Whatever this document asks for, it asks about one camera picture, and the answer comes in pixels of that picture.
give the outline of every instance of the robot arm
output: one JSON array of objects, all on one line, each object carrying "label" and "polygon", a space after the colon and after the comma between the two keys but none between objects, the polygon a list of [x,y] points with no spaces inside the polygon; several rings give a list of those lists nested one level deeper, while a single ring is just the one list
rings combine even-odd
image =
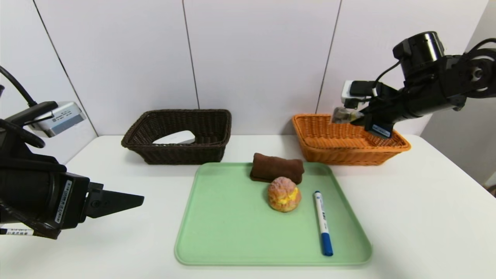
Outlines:
[{"label": "robot arm", "polygon": [[479,49],[488,39],[463,55],[444,55],[436,32],[425,32],[396,45],[393,55],[401,64],[404,87],[396,90],[376,81],[347,81],[342,101],[346,109],[369,105],[360,112],[336,108],[333,122],[351,122],[382,138],[391,137],[396,122],[439,110],[459,111],[469,98],[496,97],[496,49]]},{"label": "robot arm", "polygon": [[[76,228],[87,216],[98,218],[143,204],[142,196],[103,190],[102,184],[68,173],[54,157],[32,153],[27,144],[43,148],[45,142],[23,126],[53,137],[83,121],[84,114],[74,102],[38,104],[1,66],[0,72],[29,105],[0,119],[0,223],[22,222],[31,228],[13,234],[57,239],[61,230]],[[0,229],[0,235],[10,233]]]}]

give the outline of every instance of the orange wicker basket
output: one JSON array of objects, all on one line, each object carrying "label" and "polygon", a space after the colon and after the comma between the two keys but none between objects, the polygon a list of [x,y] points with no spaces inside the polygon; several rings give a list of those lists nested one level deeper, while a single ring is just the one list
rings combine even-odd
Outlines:
[{"label": "orange wicker basket", "polygon": [[293,125],[303,156],[308,162],[328,165],[380,165],[410,150],[397,131],[390,139],[365,132],[363,127],[331,123],[329,114],[298,114]]}]

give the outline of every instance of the white label sticker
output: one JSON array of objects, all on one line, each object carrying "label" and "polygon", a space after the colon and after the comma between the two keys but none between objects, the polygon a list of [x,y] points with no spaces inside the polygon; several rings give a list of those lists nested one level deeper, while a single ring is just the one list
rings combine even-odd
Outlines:
[{"label": "white label sticker", "polygon": [[65,203],[67,203],[67,198],[69,197],[70,188],[72,186],[72,181],[67,180],[65,187],[63,189],[61,203],[59,204],[59,209],[57,210],[57,215],[55,215],[55,222],[60,224],[62,221],[63,210],[65,209]]},{"label": "white label sticker", "polygon": [[6,229],[6,230],[7,230],[6,234],[10,234],[10,235],[30,236],[30,235],[33,235],[33,233],[34,233],[34,230],[32,230],[32,229]]}]

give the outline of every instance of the brown wicker basket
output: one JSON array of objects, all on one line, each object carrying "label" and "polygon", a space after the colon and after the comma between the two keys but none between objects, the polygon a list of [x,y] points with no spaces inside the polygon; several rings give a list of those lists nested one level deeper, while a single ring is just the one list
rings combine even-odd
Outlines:
[{"label": "brown wicker basket", "polygon": [[331,123],[329,114],[298,114],[293,125],[303,156],[309,162],[329,165],[380,165],[410,150],[396,131],[390,139],[365,132],[363,127]]},{"label": "brown wicker basket", "polygon": [[[161,137],[189,130],[191,144],[153,144]],[[220,162],[231,136],[228,110],[155,110],[145,112],[131,126],[121,144],[148,164],[199,165]]]}]

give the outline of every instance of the green tray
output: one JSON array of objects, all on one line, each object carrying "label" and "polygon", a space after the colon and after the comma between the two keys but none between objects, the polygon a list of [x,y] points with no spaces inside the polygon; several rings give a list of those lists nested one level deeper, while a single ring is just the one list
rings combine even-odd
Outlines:
[{"label": "green tray", "polygon": [[[281,213],[267,203],[268,183],[249,178],[251,163],[198,169],[176,241],[184,265],[343,266],[367,262],[372,247],[327,165],[305,163],[302,200]],[[321,252],[313,193],[324,200],[334,256]]]}]

